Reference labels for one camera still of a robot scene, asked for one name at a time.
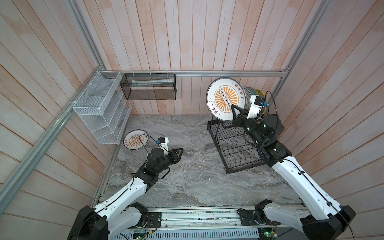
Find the orange sunburst plate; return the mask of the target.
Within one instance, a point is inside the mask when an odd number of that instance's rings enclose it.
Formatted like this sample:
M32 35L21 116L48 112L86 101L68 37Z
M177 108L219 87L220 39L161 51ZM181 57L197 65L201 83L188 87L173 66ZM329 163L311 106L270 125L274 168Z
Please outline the orange sunburst plate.
M242 85L232 78L218 78L207 90L207 106L211 114L220 121L234 120L231 106L246 107L246 95Z
M144 130L133 130L123 138L124 147L129 150L138 150L143 148L149 140L148 133Z

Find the yellow woven round plate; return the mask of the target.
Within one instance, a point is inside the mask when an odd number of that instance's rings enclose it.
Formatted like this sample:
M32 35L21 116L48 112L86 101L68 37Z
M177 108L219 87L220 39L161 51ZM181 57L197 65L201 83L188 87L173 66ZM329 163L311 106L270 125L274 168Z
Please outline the yellow woven round plate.
M261 112L259 114L259 117L261 118L265 114L265 111L266 111L266 106L265 106L265 104L266 104L266 102L265 102L266 97L265 97L265 94L261 90L255 89L255 91L262 98L262 101L261 101L262 108L261 108Z

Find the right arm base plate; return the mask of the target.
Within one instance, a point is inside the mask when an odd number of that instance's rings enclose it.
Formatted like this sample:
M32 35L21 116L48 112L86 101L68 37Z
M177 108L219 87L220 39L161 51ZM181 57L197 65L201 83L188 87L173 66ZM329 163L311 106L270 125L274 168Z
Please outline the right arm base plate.
M245 210L243 208L237 209L237 214L240 217L242 226L258 226L259 224L255 220L253 210Z

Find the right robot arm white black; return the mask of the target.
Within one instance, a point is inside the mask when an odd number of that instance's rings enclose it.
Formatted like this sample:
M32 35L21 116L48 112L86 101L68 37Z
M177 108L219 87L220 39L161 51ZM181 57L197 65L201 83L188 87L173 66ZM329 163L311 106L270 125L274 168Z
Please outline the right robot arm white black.
M271 200L263 200L255 206L254 219L265 225L279 222L303 232L310 240L334 240L350 229L356 212L350 206L342 206L329 196L300 166L289 149L279 142L284 126L277 114L258 119L261 106L249 110L231 106L233 124L244 129L257 148L259 157L277 172L299 195L308 211L300 212L283 207Z

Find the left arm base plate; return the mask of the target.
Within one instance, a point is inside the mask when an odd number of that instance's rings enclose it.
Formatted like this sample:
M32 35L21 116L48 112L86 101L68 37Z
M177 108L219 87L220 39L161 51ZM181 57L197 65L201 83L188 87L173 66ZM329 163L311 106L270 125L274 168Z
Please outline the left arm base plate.
M142 214L137 228L155 228L158 229L161 227L162 222L162 213L161 212L149 212Z

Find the mint green flower plate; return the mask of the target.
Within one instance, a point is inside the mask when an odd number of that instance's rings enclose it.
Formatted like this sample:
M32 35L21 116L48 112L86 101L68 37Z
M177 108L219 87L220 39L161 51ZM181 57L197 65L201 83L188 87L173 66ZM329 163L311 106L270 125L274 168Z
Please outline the mint green flower plate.
M257 90L255 90L251 87L246 87L246 88L244 88L244 90L245 90L246 97L247 97L247 104L250 103L252 95L263 96L263 93L259 93Z

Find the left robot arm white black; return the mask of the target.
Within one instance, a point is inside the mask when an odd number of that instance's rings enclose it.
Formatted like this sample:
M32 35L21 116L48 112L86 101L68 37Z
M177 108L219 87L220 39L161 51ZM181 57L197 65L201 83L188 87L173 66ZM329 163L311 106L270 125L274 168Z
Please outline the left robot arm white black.
M135 200L155 185L162 171L177 164L183 152L183 148L152 149L127 185L95 207L85 206L79 211L67 239L111 240L130 227L144 227L148 209Z

